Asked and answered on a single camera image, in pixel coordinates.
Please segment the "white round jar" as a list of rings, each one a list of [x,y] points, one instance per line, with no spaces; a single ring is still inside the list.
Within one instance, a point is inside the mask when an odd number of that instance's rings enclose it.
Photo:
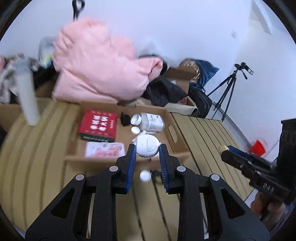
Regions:
[[[142,170],[139,174],[139,178],[142,182],[149,182],[152,178],[152,173],[148,170]]]

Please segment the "white squeeze bottle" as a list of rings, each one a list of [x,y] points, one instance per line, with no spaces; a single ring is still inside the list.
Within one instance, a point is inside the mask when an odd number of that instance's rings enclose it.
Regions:
[[[152,158],[159,152],[161,145],[157,137],[142,131],[136,138],[132,140],[136,147],[136,154],[143,158]]]

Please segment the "white round lid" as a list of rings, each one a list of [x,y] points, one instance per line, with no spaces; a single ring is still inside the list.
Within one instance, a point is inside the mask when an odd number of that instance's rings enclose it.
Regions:
[[[138,135],[138,134],[140,134],[141,130],[137,126],[133,126],[131,128],[131,132],[133,135]]]

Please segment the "pink white flat packet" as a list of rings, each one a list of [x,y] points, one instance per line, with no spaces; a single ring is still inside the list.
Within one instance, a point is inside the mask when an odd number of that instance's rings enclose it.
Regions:
[[[87,142],[85,157],[98,159],[117,159],[125,155],[123,143]]]

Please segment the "red bucket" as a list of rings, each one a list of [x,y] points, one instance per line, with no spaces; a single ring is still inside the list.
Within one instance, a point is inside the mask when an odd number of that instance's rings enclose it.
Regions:
[[[257,156],[262,156],[266,153],[265,143],[263,140],[257,139],[254,144],[250,147],[249,151],[250,154],[254,154]]]

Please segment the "red box white characters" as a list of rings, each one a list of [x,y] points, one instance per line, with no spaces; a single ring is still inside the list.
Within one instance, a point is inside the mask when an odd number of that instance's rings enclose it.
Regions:
[[[115,140],[116,127],[116,113],[88,109],[82,118],[78,133],[84,141],[112,143]]]

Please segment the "small black object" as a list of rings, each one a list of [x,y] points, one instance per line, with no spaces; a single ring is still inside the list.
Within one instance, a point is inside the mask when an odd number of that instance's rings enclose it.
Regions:
[[[126,113],[121,113],[120,122],[122,126],[129,126],[131,124],[131,117]]]

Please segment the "large white pill jar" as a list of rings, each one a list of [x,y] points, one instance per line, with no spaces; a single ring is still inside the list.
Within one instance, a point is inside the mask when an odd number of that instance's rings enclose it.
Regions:
[[[165,128],[163,118],[151,113],[135,114],[131,117],[130,123],[146,132],[162,132]]]

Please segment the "large cardboard box left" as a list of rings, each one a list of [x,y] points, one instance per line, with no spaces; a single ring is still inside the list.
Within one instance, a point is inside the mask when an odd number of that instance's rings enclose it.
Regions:
[[[54,76],[51,80],[38,87],[35,92],[40,114],[52,99],[51,94],[56,80],[57,76]],[[18,104],[1,104],[1,127],[8,132],[21,113],[22,110]]]

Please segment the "cardboard box behind table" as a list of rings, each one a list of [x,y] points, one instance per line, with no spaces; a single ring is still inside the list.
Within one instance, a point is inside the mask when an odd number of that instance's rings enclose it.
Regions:
[[[180,87],[186,94],[188,94],[190,81],[196,81],[198,73],[192,67],[180,66],[178,68],[170,67],[165,73],[171,83]]]

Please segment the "blue cloth bag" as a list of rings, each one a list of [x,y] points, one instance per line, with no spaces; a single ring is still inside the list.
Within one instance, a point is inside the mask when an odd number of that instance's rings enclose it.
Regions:
[[[214,67],[210,62],[205,60],[193,60],[200,70],[200,78],[198,79],[196,88],[203,88],[207,82],[219,71],[219,68]]]

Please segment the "pink duvet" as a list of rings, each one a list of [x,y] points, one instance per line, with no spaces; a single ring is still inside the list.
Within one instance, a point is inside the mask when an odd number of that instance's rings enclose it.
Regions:
[[[60,30],[53,64],[59,76],[52,98],[75,103],[138,99],[163,68],[162,58],[138,58],[131,40],[112,37],[106,22],[91,18]]]

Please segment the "woven rattan basket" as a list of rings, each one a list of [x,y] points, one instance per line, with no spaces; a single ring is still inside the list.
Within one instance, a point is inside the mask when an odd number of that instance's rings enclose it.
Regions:
[[[189,58],[184,59],[180,64],[179,68],[183,71],[194,73],[194,77],[190,80],[192,83],[197,83],[201,77],[201,70],[194,60]]]

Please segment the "beige crumpled clothes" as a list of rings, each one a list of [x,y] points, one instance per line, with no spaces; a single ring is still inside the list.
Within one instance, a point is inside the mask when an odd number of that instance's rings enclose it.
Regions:
[[[28,58],[23,54],[16,54],[10,57],[1,56],[1,104],[9,104],[11,95],[14,94],[18,98],[18,89],[15,76],[15,62],[17,59]],[[36,58],[30,59],[31,71],[38,70],[40,65]]]

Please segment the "metal folding chair frame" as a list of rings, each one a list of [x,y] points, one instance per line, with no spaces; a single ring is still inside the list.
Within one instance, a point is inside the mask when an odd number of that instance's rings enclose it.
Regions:
[[[52,65],[55,42],[55,37],[44,37],[39,42],[38,61],[44,68]]]

